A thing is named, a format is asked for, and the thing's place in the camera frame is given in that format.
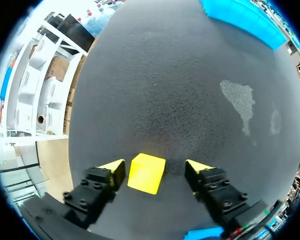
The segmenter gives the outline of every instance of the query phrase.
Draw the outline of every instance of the blue object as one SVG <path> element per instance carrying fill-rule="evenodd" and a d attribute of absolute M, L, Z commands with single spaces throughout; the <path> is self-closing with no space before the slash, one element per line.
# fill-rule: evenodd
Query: blue object
<path fill-rule="evenodd" d="M 12 72 L 12 67 L 9 66 L 5 72 L 2 87 L 1 87 L 1 92 L 0 92 L 0 100 L 1 101 L 4 101 L 6 98 L 7 87 L 8 87 L 8 82 L 9 82 L 11 72 Z"/>
<path fill-rule="evenodd" d="M 103 7 L 99 8 L 99 10 L 101 14 L 96 19 L 96 24 L 103 30 L 116 11 L 111 8 L 103 9 Z"/>
<path fill-rule="evenodd" d="M 294 42 L 295 46 L 299 49 L 300 48 L 300 43 L 296 37 L 292 38 L 292 41 Z"/>
<path fill-rule="evenodd" d="M 209 237 L 220 237 L 224 229 L 220 226 L 207 229 L 188 231 L 183 240 L 201 240 Z"/>
<path fill-rule="evenodd" d="M 208 17 L 247 31 L 274 50 L 286 41 L 280 29 L 267 14 L 247 0 L 200 1 Z"/>

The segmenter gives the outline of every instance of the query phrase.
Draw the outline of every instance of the yellow cube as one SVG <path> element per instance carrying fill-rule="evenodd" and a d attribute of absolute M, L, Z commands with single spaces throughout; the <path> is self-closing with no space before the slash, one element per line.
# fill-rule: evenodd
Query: yellow cube
<path fill-rule="evenodd" d="M 131 162 L 128 187 L 148 194 L 157 194 L 166 160 L 144 153 L 138 154 Z"/>

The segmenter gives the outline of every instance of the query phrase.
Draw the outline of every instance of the storage shelf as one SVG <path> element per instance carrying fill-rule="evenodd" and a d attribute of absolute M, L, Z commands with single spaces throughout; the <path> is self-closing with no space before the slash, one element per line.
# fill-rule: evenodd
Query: storage shelf
<path fill-rule="evenodd" d="M 1 122 L 3 127 L 4 137 L 7 137 L 7 129 L 8 129 L 7 126 L 12 124 L 11 119 L 8 118 L 9 116 L 14 117 L 15 115 L 18 93 L 19 93 L 19 83 L 29 62 L 28 56 L 30 54 L 32 45 L 33 42 L 30 41 L 28 43 L 25 43 L 21 48 L 19 55 L 17 56 L 14 66 L 12 68 L 9 81 L 7 83 L 6 93 L 4 98 L 4 107 L 2 110 L 2 122 Z"/>
<path fill-rule="evenodd" d="M 44 84 L 44 80 L 48 71 L 48 68 L 50 66 L 50 63 L 52 61 L 52 58 L 56 54 L 60 44 L 62 42 L 62 38 L 59 38 L 59 40 L 54 45 L 54 48 L 51 50 L 49 56 L 47 57 L 46 62 L 44 63 L 43 67 L 41 68 L 41 76 L 38 82 L 38 86 L 36 87 L 36 91 L 33 98 L 33 107 L 32 107 L 32 123 L 31 123 L 31 135 L 36 135 L 36 129 L 37 129 L 37 112 L 38 112 L 38 106 L 39 106 L 39 99 L 40 94 L 42 90 L 42 86 Z"/>
<path fill-rule="evenodd" d="M 58 41 L 56 43 L 48 42 L 48 38 L 45 35 L 41 35 L 37 33 L 37 30 L 40 27 L 44 27 L 54 35 L 58 37 Z M 75 42 L 73 42 L 66 35 L 61 33 L 58 29 L 54 28 L 51 24 L 43 21 L 34 22 L 31 19 L 28 20 L 27 25 L 25 26 L 26 30 L 22 30 L 24 32 L 24 36 L 20 38 L 20 40 L 24 41 L 23 45 L 19 45 L 19 54 L 15 59 L 14 66 L 11 70 L 11 74 L 9 76 L 9 81 L 7 82 L 5 99 L 3 104 L 3 109 L 1 113 L 1 127 L 3 137 L 0 141 L 4 142 L 15 142 L 18 140 L 29 139 L 30 141 L 37 139 L 63 139 L 68 136 L 63 134 L 63 123 L 67 105 L 68 94 L 71 88 L 72 80 L 79 65 L 82 56 L 88 55 L 86 51 L 84 51 L 80 46 L 78 46 Z M 46 49 L 41 50 L 41 43 L 43 40 L 46 41 Z M 61 43 L 65 41 L 69 46 L 67 48 L 71 48 L 76 50 L 78 53 L 72 55 L 69 52 L 63 49 Z M 37 44 L 36 49 L 31 54 L 34 44 Z M 42 54 L 41 59 L 45 60 L 42 63 L 33 62 L 34 56 L 36 52 L 38 54 Z M 60 119 L 57 119 L 55 122 L 55 126 L 53 126 L 53 132 L 56 135 L 47 134 L 47 131 L 44 132 L 40 129 L 37 129 L 37 116 L 38 116 L 38 108 L 40 106 L 41 93 L 43 90 L 43 84 L 45 81 L 45 77 L 47 71 L 49 69 L 50 63 L 54 56 L 60 56 L 66 59 L 69 62 L 69 66 L 64 75 L 64 79 L 61 84 L 60 93 L 60 103 L 53 103 L 49 108 L 57 109 L 60 112 Z M 27 66 L 31 66 L 35 70 L 30 71 L 32 74 L 25 74 Z M 37 84 L 32 82 L 27 82 L 26 77 L 28 77 L 29 81 L 37 81 Z M 31 108 L 25 108 L 23 110 L 23 104 L 29 105 Z M 10 132 L 24 132 L 30 134 L 30 136 L 10 136 Z"/>

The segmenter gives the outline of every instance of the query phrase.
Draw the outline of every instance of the white shelf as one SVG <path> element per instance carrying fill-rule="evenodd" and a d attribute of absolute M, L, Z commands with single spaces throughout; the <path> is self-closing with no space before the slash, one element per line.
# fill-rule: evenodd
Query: white shelf
<path fill-rule="evenodd" d="M 32 136 L 36 135 L 36 129 L 37 129 L 37 112 L 38 112 L 38 106 L 39 106 L 39 99 L 40 99 L 40 94 L 41 94 L 41 90 L 42 90 L 42 86 L 44 84 L 44 80 L 48 71 L 48 68 L 50 66 L 51 60 L 54 57 L 54 55 L 56 54 L 60 44 L 62 42 L 62 38 L 59 38 L 59 40 L 56 42 L 56 44 L 54 45 L 54 48 L 51 50 L 51 52 L 49 53 L 46 62 L 44 63 L 44 65 L 41 67 L 41 76 L 38 82 L 38 85 L 36 87 L 36 91 L 34 94 L 34 98 L 33 98 L 33 107 L 32 107 L 32 123 L 31 123 L 31 134 Z"/>
<path fill-rule="evenodd" d="M 52 43 L 46 36 L 42 36 L 39 33 L 37 33 L 37 30 L 41 26 L 43 26 L 48 31 L 56 35 L 58 37 L 58 41 L 56 43 Z M 2 114 L 1 126 L 2 126 L 3 137 L 0 141 L 15 142 L 19 140 L 24 141 L 25 139 L 28 139 L 29 141 L 39 141 L 41 139 L 50 140 L 50 139 L 67 138 L 68 136 L 63 134 L 63 123 L 64 123 L 68 94 L 71 88 L 73 77 L 75 75 L 79 62 L 81 60 L 81 57 L 88 55 L 88 53 L 84 51 L 81 47 L 79 47 L 70 38 L 68 38 L 60 31 L 58 31 L 56 28 L 54 28 L 51 24 L 49 24 L 46 21 L 33 22 L 31 21 L 30 18 L 27 25 L 25 26 L 25 29 L 26 30 L 22 30 L 22 32 L 24 32 L 23 34 L 24 36 L 20 38 L 20 40 L 24 41 L 25 43 L 21 48 L 19 45 L 20 51 L 17 58 L 15 59 L 14 66 L 9 76 L 9 81 L 7 83 L 4 107 L 1 113 Z M 46 40 L 46 49 L 39 52 L 43 40 Z M 78 53 L 71 55 L 70 53 L 62 49 L 61 43 L 63 41 L 69 44 L 67 48 L 70 47 L 71 49 L 78 51 Z M 34 44 L 37 44 L 38 46 L 36 47 L 35 51 L 32 53 L 30 59 L 29 55 L 30 52 L 32 51 Z M 45 62 L 43 61 L 44 62 L 43 65 L 41 65 L 40 63 L 37 65 L 33 65 L 32 59 L 35 56 L 36 51 L 38 51 L 38 54 L 40 53 L 43 56 L 42 58 L 45 60 Z M 61 91 L 60 91 L 61 102 L 52 104 L 53 105 L 52 108 L 55 108 L 60 111 L 60 119 L 58 119 L 58 121 L 55 123 L 56 124 L 56 126 L 54 127 L 55 131 L 53 131 L 56 135 L 49 135 L 43 133 L 40 130 L 37 130 L 37 115 L 38 115 L 38 108 L 40 104 L 41 93 L 42 93 L 46 73 L 49 69 L 50 63 L 54 56 L 61 56 L 65 58 L 69 62 L 69 66 L 66 70 L 64 79 L 61 84 Z M 20 87 L 27 66 L 31 66 L 40 72 L 39 79 L 37 80 L 35 90 L 32 91 L 32 89 L 27 89 L 27 91 L 23 91 L 22 93 Z M 18 110 L 17 109 L 18 105 L 20 104 L 26 104 L 31 106 L 32 111 L 30 111 L 30 114 L 28 114 L 30 116 L 30 121 L 28 123 L 23 123 L 20 126 L 18 126 L 16 113 Z M 23 111 L 22 108 L 19 109 L 18 114 L 26 115 L 25 112 L 22 111 Z M 25 132 L 31 134 L 31 136 L 10 137 L 9 132 L 14 132 L 14 131 Z"/>
<path fill-rule="evenodd" d="M 11 119 L 8 119 L 8 117 L 14 117 L 15 115 L 19 93 L 19 84 L 29 62 L 29 54 L 33 44 L 34 42 L 30 41 L 23 45 L 19 52 L 19 55 L 15 60 L 11 75 L 9 77 L 9 81 L 7 83 L 1 122 L 4 137 L 7 137 L 7 126 L 12 124 Z"/>

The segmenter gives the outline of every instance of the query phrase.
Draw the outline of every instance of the cardboard box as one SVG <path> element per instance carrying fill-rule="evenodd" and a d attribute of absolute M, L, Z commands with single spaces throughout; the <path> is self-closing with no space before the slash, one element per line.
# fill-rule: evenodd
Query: cardboard box
<path fill-rule="evenodd" d="M 34 54 L 35 50 L 36 50 L 36 46 L 38 46 L 38 44 L 35 44 L 32 46 L 30 54 L 29 54 L 29 59 L 32 57 L 32 54 Z"/>
<path fill-rule="evenodd" d="M 81 70 L 85 64 L 85 61 L 86 61 L 87 57 L 86 56 L 82 56 L 79 64 L 78 64 L 78 67 L 76 68 L 76 71 L 74 73 L 74 76 L 73 76 L 73 79 L 72 79 L 72 83 L 71 83 L 71 88 L 72 89 L 75 89 L 76 86 L 77 86 L 77 82 L 78 82 L 78 79 L 79 79 L 79 76 L 80 76 L 80 73 L 81 73 Z"/>
<path fill-rule="evenodd" d="M 66 106 L 65 107 L 65 118 L 64 118 L 64 120 L 70 121 L 71 112 L 72 112 L 72 106 Z"/>
<path fill-rule="evenodd" d="M 70 121 L 64 120 L 63 122 L 63 134 L 69 135 Z"/>
<path fill-rule="evenodd" d="M 46 80 L 51 77 L 55 77 L 57 80 L 62 82 L 65 78 L 68 67 L 69 67 L 68 61 L 66 61 L 65 59 L 59 56 L 55 56 L 54 58 L 52 58 L 52 61 L 50 63 L 48 71 L 46 72 L 44 79 Z"/>
<path fill-rule="evenodd" d="M 75 97 L 75 90 L 73 88 L 70 88 L 68 99 L 66 100 L 67 104 L 71 105 L 74 101 Z"/>

